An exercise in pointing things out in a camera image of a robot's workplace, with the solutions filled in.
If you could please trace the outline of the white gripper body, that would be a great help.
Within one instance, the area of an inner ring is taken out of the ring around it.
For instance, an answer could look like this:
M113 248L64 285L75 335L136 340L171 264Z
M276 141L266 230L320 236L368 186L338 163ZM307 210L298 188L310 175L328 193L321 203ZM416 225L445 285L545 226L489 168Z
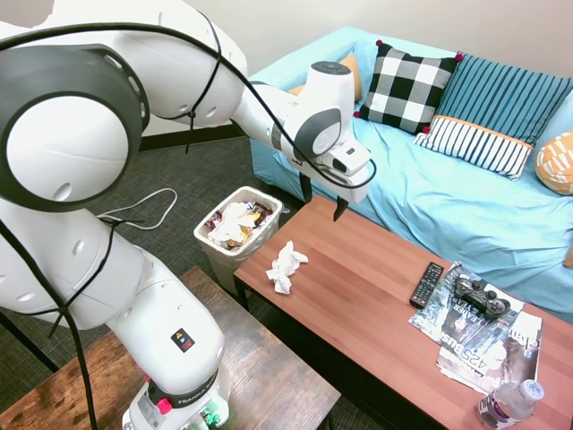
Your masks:
M296 160L291 161L291 167L307 175L311 181L330 189L336 197L341 196L349 203L361 202L367 195L368 184L372 181L372 174L367 166L360 168L350 176L334 168L321 165L312 167L310 163Z

